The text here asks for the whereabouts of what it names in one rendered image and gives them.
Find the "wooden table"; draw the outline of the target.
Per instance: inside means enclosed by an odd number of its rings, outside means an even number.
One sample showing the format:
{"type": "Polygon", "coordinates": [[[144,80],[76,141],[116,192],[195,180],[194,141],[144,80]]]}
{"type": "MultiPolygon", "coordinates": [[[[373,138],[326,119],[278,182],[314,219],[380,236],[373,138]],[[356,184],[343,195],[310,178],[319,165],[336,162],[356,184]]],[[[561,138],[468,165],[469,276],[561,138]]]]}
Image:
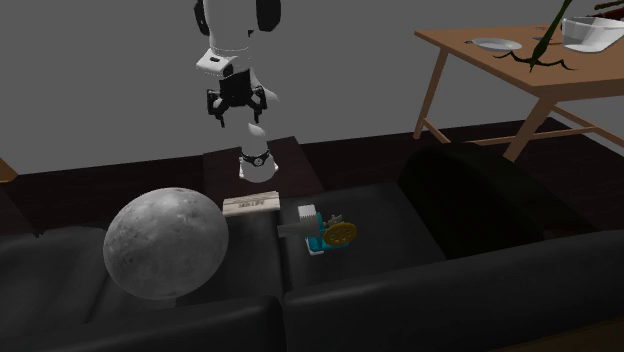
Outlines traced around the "wooden table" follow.
{"type": "Polygon", "coordinates": [[[438,47],[439,55],[412,137],[418,140],[427,130],[439,142],[449,141],[427,116],[447,58],[453,55],[538,98],[515,135],[481,139],[476,142],[478,145],[506,143],[504,157],[510,161],[515,161],[531,140],[561,136],[595,133],[624,147],[624,138],[558,106],[560,102],[624,96],[624,44],[611,44],[600,52],[575,53],[563,44],[550,42],[562,36],[561,22],[572,2],[563,0],[543,38],[531,50],[525,48],[529,45],[530,26],[415,31],[415,36],[438,47]],[[510,37],[523,47],[488,56],[465,42],[480,35],[492,37],[496,34],[510,37]]]}

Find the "teal toy with yellow gear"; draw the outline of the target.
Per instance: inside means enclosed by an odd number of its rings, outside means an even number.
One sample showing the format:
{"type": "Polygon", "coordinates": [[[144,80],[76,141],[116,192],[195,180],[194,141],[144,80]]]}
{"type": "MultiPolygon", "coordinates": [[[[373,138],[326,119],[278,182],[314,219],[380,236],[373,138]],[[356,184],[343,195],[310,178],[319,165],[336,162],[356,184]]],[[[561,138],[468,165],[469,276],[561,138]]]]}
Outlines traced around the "teal toy with yellow gear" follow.
{"type": "Polygon", "coordinates": [[[345,222],[341,215],[324,221],[314,205],[299,206],[298,215],[297,222],[277,226],[278,236],[303,238],[311,256],[346,248],[358,235],[357,227],[345,222]]]}

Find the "beige flat box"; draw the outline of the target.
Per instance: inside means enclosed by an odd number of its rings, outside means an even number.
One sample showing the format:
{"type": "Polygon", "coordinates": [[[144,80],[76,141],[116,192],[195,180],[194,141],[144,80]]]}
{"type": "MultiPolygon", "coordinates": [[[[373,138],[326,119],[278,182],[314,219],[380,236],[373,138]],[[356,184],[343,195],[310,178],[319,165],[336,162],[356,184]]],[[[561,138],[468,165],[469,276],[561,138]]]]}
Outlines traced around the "beige flat box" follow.
{"type": "Polygon", "coordinates": [[[250,213],[271,212],[280,209],[280,195],[277,191],[250,194],[227,198],[223,201],[222,213],[225,217],[250,213]]]}

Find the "black sofa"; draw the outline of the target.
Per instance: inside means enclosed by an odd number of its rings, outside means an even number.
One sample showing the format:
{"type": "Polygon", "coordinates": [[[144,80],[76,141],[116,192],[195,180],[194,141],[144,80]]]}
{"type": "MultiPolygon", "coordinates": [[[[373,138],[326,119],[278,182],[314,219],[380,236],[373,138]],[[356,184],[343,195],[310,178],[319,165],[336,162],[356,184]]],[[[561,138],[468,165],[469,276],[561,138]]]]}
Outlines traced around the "black sofa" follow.
{"type": "Polygon", "coordinates": [[[489,352],[624,316],[624,229],[595,229],[482,149],[542,241],[449,259],[398,181],[295,197],[231,218],[219,271],[164,304],[110,279],[101,227],[4,236],[0,352],[489,352]],[[314,256],[280,238],[302,205],[357,237],[314,256]]]}

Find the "black rounded cushion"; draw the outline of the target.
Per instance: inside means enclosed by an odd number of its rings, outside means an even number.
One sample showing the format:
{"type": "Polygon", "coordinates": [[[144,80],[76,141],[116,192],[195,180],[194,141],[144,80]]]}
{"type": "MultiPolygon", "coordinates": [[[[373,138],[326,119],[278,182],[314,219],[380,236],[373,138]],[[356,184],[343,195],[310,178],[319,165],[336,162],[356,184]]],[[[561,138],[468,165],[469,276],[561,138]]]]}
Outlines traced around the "black rounded cushion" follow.
{"type": "Polygon", "coordinates": [[[449,259],[544,239],[543,228],[491,181],[494,160],[479,145],[440,144],[416,151],[399,174],[398,186],[449,259]]]}

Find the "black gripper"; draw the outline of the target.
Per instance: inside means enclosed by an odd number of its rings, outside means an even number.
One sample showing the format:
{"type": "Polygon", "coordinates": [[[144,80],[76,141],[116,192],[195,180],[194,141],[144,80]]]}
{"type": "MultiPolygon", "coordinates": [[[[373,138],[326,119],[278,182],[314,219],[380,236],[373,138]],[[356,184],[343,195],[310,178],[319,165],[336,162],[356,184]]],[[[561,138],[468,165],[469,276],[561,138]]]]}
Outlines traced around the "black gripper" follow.
{"type": "Polygon", "coordinates": [[[254,112],[254,121],[259,122],[263,111],[268,108],[264,87],[251,88],[250,70],[232,74],[219,81],[219,91],[206,91],[207,111],[214,116],[222,128],[225,127],[224,113],[229,107],[248,106],[254,112]]]}

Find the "grey moon-textured ball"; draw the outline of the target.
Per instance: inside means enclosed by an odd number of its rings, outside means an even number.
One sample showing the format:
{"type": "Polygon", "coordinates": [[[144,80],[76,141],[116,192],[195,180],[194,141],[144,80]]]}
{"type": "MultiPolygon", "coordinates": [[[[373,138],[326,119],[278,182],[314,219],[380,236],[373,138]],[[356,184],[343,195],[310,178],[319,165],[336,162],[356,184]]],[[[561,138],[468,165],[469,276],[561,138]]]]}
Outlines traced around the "grey moon-textured ball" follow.
{"type": "Polygon", "coordinates": [[[221,266],[229,230],[209,197],[186,188],[149,191],[125,205],[111,221],[103,259],[125,292],[148,300],[191,293],[221,266]]]}

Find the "dark robot stand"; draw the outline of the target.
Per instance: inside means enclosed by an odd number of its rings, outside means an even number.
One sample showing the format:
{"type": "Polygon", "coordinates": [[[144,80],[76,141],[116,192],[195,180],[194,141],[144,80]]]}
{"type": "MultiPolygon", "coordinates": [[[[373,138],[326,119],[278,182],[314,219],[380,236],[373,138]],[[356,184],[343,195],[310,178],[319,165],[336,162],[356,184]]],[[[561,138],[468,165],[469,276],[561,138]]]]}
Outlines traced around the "dark robot stand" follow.
{"type": "Polygon", "coordinates": [[[295,137],[272,140],[268,146],[279,169],[263,183],[239,178],[240,147],[204,154],[203,193],[221,207],[226,198],[249,194],[277,191],[284,198],[324,191],[295,137]]]}

